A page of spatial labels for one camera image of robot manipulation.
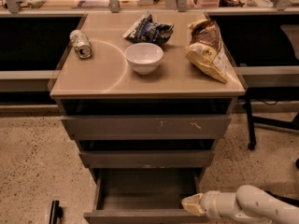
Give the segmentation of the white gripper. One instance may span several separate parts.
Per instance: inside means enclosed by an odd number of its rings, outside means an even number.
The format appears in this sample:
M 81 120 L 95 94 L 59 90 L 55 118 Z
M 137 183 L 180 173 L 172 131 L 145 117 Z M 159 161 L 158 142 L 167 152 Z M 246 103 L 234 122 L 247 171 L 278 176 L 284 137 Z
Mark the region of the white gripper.
M 209 218 L 233 217 L 237 212 L 236 194 L 216 190 L 197 193 L 181 201 L 183 208 L 194 216 Z

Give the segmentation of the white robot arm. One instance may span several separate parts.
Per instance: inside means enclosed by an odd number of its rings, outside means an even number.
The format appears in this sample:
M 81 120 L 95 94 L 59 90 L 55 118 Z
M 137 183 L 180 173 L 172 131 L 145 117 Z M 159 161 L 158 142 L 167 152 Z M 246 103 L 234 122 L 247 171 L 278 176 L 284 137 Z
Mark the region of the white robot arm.
M 299 224 L 299 207 L 251 185 L 236 192 L 198 193 L 181 201 L 190 214 L 209 219 L 230 218 L 245 224 Z

